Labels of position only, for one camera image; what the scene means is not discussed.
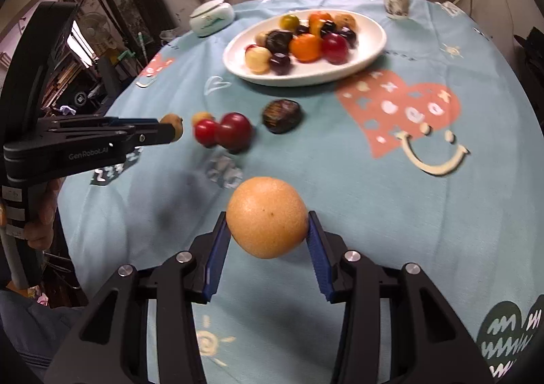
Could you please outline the person's left hand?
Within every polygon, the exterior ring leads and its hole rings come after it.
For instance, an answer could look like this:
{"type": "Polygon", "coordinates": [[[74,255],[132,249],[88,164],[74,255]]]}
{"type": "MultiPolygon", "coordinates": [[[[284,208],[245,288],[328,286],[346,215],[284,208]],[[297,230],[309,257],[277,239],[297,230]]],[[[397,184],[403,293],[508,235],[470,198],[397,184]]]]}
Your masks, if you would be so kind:
{"type": "Polygon", "coordinates": [[[57,211],[57,197],[65,182],[65,178],[51,180],[40,199],[36,202],[35,219],[27,223],[23,230],[23,238],[16,242],[27,241],[34,250],[48,250],[53,242],[53,222],[57,211]]]}

